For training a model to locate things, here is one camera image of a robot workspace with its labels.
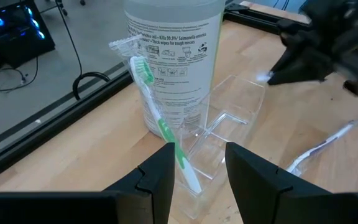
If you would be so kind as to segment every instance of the toothbrush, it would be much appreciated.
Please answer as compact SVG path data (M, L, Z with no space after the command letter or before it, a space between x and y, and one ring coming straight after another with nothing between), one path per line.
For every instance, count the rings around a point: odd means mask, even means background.
M293 163L287 168L287 172L290 172L292 174L295 174L297 176L300 175L300 173L297 171L296 167L306 158L312 156L313 154L316 154L318 151L322 150L324 146L327 146L328 144L332 143L333 141L339 139L343 135L345 135L348 131L350 131L356 124L358 123L358 120L352 120L348 122L343 128L341 128L338 132L334 133L332 136L328 137L326 140L318 144L317 146L307 150L305 153L297 157Z
M192 191L194 191L196 194L199 194L201 192L201 186L200 182L198 181L197 175L193 170L192 166L190 165L188 159L186 158L185 153L181 149L179 143L175 139L172 130L168 127L167 122L162 118L159 110L157 109L152 99L152 92L149 88L149 85L153 84L154 76L145 57L131 57L130 65L134 81L145 96L146 103L150 108L154 120L156 120L157 126L161 132L162 137L166 142L175 143L175 156L180 166L180 170L182 171L183 176L186 179L187 184L190 186L190 189Z

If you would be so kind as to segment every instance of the black cable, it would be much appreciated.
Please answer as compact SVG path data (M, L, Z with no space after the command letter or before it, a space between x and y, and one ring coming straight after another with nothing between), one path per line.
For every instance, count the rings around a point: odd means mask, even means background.
M0 89L0 92L11 92L11 91L14 91L14 90L17 90L17 89L20 89L20 88L23 88L23 87L26 87L28 85L30 85L32 82L34 82L34 80L37 78L37 75L38 75L38 57L35 59L36 60L36 68L35 68L35 74L34 74L34 77L31 79L30 82L28 83L25 83L25 84L20 84L14 88L6 88L6 89ZM25 81L25 76L23 75L23 73L18 70L18 69L14 69L14 68L3 68L3 69L0 69L0 71L4 71L4 70L13 70L13 71L17 71L20 73L21 77L22 77L22 81L24 82Z
M63 20L63 23L66 27L66 30L67 30L67 33L68 33L68 36L70 38L70 41L71 41L71 44L73 45L73 48L74 48L74 52L75 52L75 55L77 57L77 60L78 60L78 65L80 66L80 75L74 80L73 82L73 94L74 94L74 97L77 99L77 100L80 100L80 95L78 93L78 85L80 84L80 81L86 77L95 77L95 78L100 78L106 82L110 81L110 78L103 74L103 73L100 73L100 72L87 72L85 74L82 74L82 64L81 64L81 59L80 59L80 56L78 55L78 52L77 52L77 48L75 47L75 44L74 44L74 41L73 41L73 37L71 36L71 33L70 33L70 30L67 26L67 23L66 23L66 19L62 13L62 9L60 9L57 1L55 1L55 4L59 10L59 13L60 13L60 16L62 17L62 20Z
M274 6L273 7L276 7L277 3L279 2L280 0L276 0L276 3L274 3Z
M289 2L290 2L290 0L285 0L285 3L283 5L283 7L281 8L281 10L286 10Z

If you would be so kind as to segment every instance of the wooden table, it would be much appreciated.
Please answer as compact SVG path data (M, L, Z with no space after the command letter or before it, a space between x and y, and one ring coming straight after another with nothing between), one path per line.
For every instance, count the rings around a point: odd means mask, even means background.
M300 15L250 5L305 21ZM228 75L253 81L255 74L269 70L284 50L276 35L225 21L213 85ZM323 84L267 88L247 147L279 166L289 165L358 118L358 98L342 90L342 83L341 77L331 75ZM139 92L132 84L0 174L0 191L102 190L163 144L144 126ZM304 178L316 185L333 192L358 190L358 127L313 159L310 167ZM200 221L242 223L229 184ZM183 222L171 216L170 223Z

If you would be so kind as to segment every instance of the computer tower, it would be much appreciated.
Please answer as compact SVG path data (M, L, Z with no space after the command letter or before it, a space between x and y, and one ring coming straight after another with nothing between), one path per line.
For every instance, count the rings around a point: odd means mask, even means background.
M0 61L17 68L54 48L33 0L0 0Z

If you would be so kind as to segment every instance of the clear plastic tray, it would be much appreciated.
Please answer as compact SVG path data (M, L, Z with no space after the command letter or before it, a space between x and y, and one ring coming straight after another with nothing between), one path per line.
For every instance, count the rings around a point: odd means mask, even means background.
M207 211L226 183L226 143L248 142L264 93L263 86L230 76L193 108L176 131L202 191L190 190L177 168L172 204L191 219Z

